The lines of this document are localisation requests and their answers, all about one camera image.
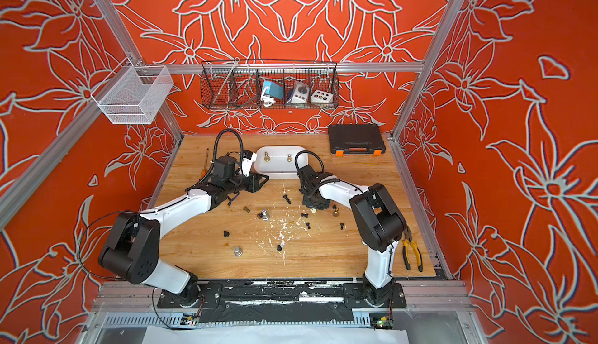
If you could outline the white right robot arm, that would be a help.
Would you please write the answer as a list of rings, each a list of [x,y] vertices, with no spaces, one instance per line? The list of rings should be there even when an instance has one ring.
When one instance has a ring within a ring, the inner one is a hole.
[[[365,301],[373,307],[391,302],[396,282],[392,269],[407,223],[386,187],[342,180],[326,171],[322,159],[312,151],[300,151],[293,160],[305,207],[324,210],[335,202],[351,210],[361,240],[368,247],[363,275]]]

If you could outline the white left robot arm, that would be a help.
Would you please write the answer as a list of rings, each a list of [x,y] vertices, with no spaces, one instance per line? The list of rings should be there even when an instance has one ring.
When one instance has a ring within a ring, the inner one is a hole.
[[[98,264],[133,285],[169,293],[184,307],[200,301],[198,277],[160,259],[160,242],[190,219],[209,213],[223,203],[231,205],[242,192],[260,191],[269,177],[252,171],[254,152],[241,134],[228,128],[217,136],[213,160],[206,175],[181,197],[141,212],[118,211],[98,255]]]

